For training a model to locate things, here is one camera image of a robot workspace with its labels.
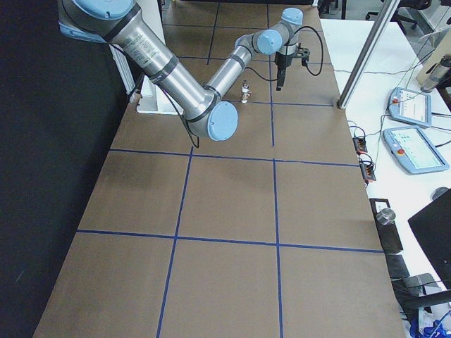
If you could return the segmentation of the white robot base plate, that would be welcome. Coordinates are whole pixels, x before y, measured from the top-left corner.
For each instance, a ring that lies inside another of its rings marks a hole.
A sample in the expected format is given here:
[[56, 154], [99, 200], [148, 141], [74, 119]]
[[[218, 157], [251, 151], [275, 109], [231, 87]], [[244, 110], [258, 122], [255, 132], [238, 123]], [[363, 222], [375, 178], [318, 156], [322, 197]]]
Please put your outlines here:
[[176, 109], [180, 113], [183, 112], [180, 105], [171, 98], [171, 101], [176, 107], [175, 109], [161, 89], [151, 83], [146, 75], [143, 79], [140, 95], [141, 98], [137, 104], [138, 113], [177, 115]]

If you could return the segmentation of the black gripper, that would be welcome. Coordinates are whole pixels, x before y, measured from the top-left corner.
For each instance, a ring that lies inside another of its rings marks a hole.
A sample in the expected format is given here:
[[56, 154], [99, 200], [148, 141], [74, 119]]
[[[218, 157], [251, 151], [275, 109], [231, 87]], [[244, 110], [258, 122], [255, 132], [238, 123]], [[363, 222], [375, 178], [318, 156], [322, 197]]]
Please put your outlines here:
[[309, 57], [310, 50], [306, 47], [302, 47], [299, 42], [283, 45], [276, 52], [274, 62], [278, 66], [276, 80], [276, 90], [278, 92], [282, 90], [285, 84], [286, 67], [292, 65], [292, 60], [300, 58], [302, 66], [307, 67]]

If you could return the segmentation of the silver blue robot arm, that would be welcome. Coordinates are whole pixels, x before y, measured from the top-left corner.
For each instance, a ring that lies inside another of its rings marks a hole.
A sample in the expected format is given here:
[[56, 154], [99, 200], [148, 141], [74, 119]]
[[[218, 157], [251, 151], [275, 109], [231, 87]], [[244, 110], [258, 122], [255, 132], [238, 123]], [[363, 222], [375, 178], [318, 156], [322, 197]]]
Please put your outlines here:
[[183, 109], [187, 131], [197, 137], [224, 141], [238, 125], [236, 107], [223, 100], [256, 54], [274, 55], [278, 86], [297, 55], [297, 39], [303, 12], [287, 8], [273, 27], [243, 35], [223, 65], [205, 84], [183, 66], [177, 56], [145, 23], [136, 1], [59, 1], [60, 31], [67, 37], [118, 45], [148, 76]]

